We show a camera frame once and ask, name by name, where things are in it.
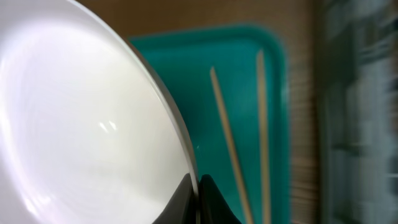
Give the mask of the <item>white round plate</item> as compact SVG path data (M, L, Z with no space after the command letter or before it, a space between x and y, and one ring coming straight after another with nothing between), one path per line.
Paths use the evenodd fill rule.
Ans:
M1 222L153 223L192 143L139 52L77 1L1 2Z

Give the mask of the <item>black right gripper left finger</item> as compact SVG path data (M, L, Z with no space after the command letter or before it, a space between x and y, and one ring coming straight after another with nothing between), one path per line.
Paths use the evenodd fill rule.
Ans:
M153 224L196 224L196 200L190 174L186 174Z

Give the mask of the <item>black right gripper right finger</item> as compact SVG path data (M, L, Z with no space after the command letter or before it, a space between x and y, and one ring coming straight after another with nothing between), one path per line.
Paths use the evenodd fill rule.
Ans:
M241 224L210 175L205 174L201 177L199 193L201 223Z

